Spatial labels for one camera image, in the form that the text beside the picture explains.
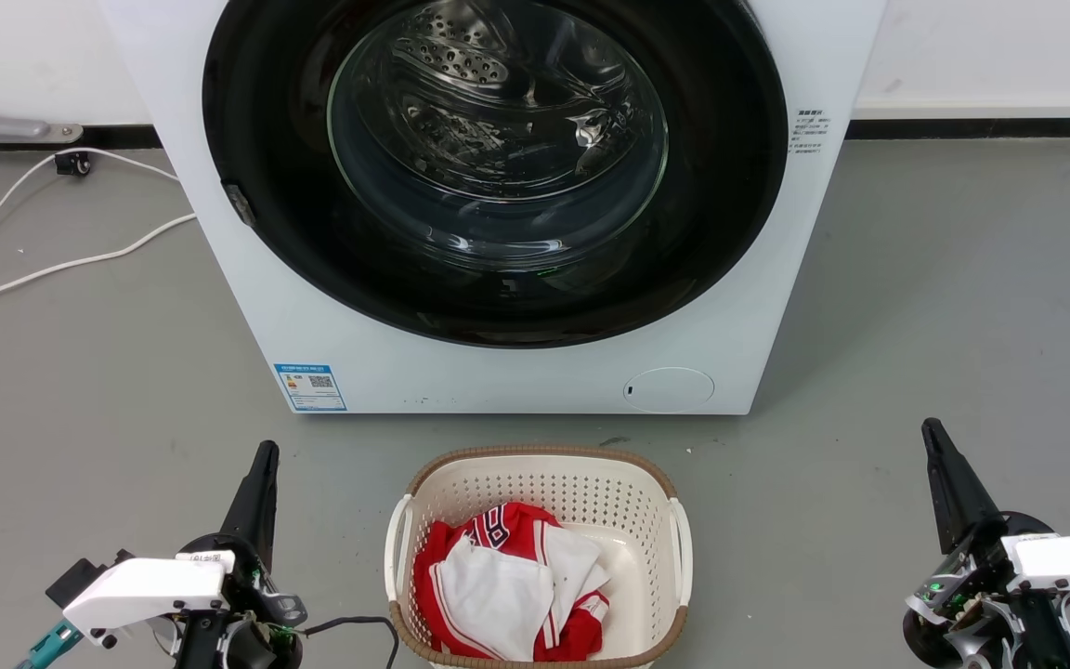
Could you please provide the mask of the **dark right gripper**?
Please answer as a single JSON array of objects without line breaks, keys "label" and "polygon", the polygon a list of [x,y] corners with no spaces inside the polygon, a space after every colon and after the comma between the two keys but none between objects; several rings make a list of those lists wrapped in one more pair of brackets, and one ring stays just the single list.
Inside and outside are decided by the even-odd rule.
[{"label": "dark right gripper", "polygon": [[1070,668],[1070,592],[1011,584],[1002,512],[941,419],[924,419],[927,481],[941,566],[906,600],[903,637],[931,668]]}]

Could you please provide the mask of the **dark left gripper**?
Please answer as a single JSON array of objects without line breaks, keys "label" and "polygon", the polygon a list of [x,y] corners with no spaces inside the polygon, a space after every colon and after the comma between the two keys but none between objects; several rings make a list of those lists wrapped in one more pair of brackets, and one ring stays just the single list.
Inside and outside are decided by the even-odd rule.
[{"label": "dark left gripper", "polygon": [[184,554],[204,558],[230,552],[217,596],[178,610],[175,668],[297,668],[302,642],[297,628],[308,620],[303,598],[272,579],[273,539],[279,503],[280,448],[260,441],[249,473],[221,521],[220,532],[184,546]]}]

